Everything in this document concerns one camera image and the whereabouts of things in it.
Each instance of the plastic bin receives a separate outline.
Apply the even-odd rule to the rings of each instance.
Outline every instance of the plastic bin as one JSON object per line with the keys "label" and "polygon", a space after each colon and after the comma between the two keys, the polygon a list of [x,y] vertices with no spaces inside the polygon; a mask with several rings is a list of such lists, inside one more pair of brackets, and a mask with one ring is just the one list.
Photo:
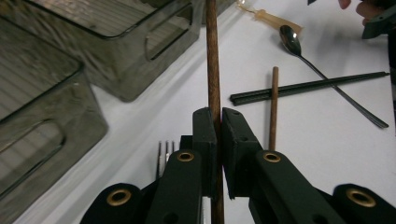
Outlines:
{"label": "plastic bin", "polygon": [[202,0],[4,0],[0,15],[86,64],[131,102],[199,37]]}
{"label": "plastic bin", "polygon": [[0,223],[10,223],[105,134],[82,63],[0,18]]}

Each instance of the chopstick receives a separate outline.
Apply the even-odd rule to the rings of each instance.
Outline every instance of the chopstick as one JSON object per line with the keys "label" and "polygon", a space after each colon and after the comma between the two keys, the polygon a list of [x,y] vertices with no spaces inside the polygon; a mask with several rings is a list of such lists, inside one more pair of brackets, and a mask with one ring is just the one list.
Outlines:
{"label": "chopstick", "polygon": [[218,139],[217,160],[212,164],[216,168],[216,191],[210,200],[211,223],[224,224],[224,192],[221,160],[221,115],[219,88],[219,46],[217,27],[217,7],[215,0],[206,0],[206,54],[207,54],[207,90],[209,108],[212,112],[216,137]]}
{"label": "chopstick", "polygon": [[275,151],[276,144],[276,114],[277,114],[277,96],[278,96],[279,68],[273,68],[272,98],[271,98],[271,118],[270,118],[270,143],[269,150]]}
{"label": "chopstick", "polygon": [[[389,75],[389,73],[377,72],[377,73],[369,73],[369,74],[355,75],[349,77],[329,78],[320,81],[312,81],[312,82],[305,82],[305,83],[294,84],[289,86],[283,86],[278,88],[279,91],[278,97],[293,95],[307,91],[315,91],[323,88],[332,87],[334,85],[362,81],[376,77],[385,77],[387,75]],[[271,99],[271,89],[265,89],[261,91],[248,91],[243,93],[232,94],[230,96],[230,100],[233,102],[233,105],[246,105],[268,99]]]}

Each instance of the fork tines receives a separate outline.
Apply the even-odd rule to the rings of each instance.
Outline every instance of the fork tines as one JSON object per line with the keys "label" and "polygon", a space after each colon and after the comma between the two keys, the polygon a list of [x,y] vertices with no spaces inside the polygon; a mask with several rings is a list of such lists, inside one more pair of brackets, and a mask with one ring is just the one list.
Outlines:
{"label": "fork tines", "polygon": [[163,156],[163,143],[160,141],[160,144],[158,146],[157,174],[156,174],[157,179],[163,176],[165,165],[168,162],[170,155],[174,152],[175,152],[175,141],[172,141],[172,148],[169,148],[169,141],[166,141],[165,156]]}

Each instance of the black chopstick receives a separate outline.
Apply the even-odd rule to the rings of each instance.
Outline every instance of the black chopstick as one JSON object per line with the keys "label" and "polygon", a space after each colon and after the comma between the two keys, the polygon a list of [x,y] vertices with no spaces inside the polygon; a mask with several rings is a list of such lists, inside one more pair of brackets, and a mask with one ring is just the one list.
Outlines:
{"label": "black chopstick", "polygon": [[[293,95],[307,91],[315,91],[327,87],[332,87],[334,85],[362,81],[376,77],[385,77],[387,75],[389,75],[389,73],[377,72],[377,73],[369,73],[369,74],[355,75],[349,77],[329,78],[320,81],[305,82],[300,84],[279,87],[278,97]],[[246,104],[269,100],[269,99],[271,99],[271,89],[266,89],[261,91],[248,91],[243,93],[232,94],[230,96],[230,100],[233,102],[233,105],[246,105]]]}

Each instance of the metal spoon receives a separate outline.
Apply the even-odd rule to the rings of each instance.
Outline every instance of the metal spoon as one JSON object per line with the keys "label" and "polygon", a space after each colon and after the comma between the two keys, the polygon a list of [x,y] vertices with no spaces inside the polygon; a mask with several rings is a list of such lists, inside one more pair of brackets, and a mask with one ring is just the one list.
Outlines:
{"label": "metal spoon", "polygon": [[[300,41],[298,40],[297,34],[289,27],[288,25],[283,25],[279,29],[279,34],[282,39],[283,46],[294,56],[297,58],[300,58],[303,62],[308,64],[309,67],[311,67],[322,79],[328,79],[326,76],[324,76],[311,62],[309,62],[306,58],[304,58],[301,54],[301,46],[300,46]],[[388,128],[388,124],[378,117],[376,117],[374,114],[372,114],[370,111],[365,109],[363,106],[358,104],[355,100],[353,100],[349,95],[347,95],[344,91],[342,91],[340,88],[337,86],[332,86],[333,89],[335,89],[340,95],[342,95],[350,104],[355,106],[356,109],[358,109],[367,119],[369,119],[372,123],[374,123],[376,126],[379,128]]]}

